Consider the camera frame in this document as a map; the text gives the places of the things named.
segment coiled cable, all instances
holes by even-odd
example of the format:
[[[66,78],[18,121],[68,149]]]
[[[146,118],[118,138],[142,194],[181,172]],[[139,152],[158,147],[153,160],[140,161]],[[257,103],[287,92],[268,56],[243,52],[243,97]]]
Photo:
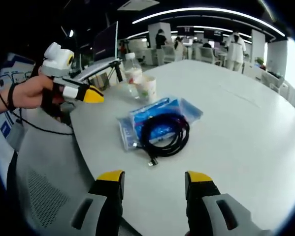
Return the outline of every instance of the coiled cable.
[[[171,142],[163,147],[158,147],[150,143],[151,132],[159,125],[166,125],[174,133]],[[173,156],[180,152],[188,142],[190,126],[182,115],[178,114],[161,114],[152,117],[143,123],[140,144],[151,158],[150,166],[158,164],[156,158]]]

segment hand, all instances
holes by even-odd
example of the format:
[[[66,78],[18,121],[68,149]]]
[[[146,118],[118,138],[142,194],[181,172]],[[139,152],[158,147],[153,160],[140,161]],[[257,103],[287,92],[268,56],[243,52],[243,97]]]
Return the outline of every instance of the hand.
[[[14,106],[27,109],[40,107],[43,89],[52,91],[53,81],[42,74],[17,85],[13,92]],[[60,104],[62,102],[64,102],[64,99],[59,95],[52,100],[54,104]]]

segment paper cup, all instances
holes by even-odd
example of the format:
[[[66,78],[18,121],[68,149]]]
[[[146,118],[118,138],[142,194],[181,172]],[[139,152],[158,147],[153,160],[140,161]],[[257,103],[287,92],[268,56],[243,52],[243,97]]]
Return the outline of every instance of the paper cup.
[[[142,101],[153,103],[157,100],[155,77],[143,75],[142,83],[135,84],[135,87]]]

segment ceiling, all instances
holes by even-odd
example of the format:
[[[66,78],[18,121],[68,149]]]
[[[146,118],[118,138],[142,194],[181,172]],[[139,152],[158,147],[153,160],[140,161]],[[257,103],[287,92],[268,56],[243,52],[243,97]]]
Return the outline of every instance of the ceiling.
[[[288,35],[282,23],[272,22],[263,6],[257,0],[158,0],[160,3],[142,11],[117,11],[127,0],[18,0],[14,1],[8,13],[11,22],[13,37],[10,48],[32,59],[42,58],[47,46],[56,41],[74,51],[81,46],[91,43],[94,36],[107,27],[109,23],[119,21],[118,38],[147,31],[148,25],[159,21],[171,24],[171,30],[177,26],[211,26],[225,29],[239,29],[240,32],[250,35],[251,26],[234,22],[239,20],[266,30],[277,40],[282,37],[273,30],[245,19],[241,16],[222,12],[188,11],[170,13],[154,17],[137,24],[133,21],[154,13],[184,7],[219,7],[245,13],[258,19],[269,22],[280,31]],[[75,37],[68,38],[63,30],[69,33],[74,30]],[[266,34],[266,39],[273,37]]]

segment wrist strap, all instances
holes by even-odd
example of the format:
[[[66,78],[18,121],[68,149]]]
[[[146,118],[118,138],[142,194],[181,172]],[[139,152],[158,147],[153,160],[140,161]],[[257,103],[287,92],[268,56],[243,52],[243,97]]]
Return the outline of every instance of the wrist strap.
[[[8,91],[8,96],[7,96],[7,108],[10,111],[14,111],[16,109],[16,107],[14,106],[14,102],[13,102],[13,92],[15,87],[18,85],[18,83],[14,83],[11,85],[9,91]]]

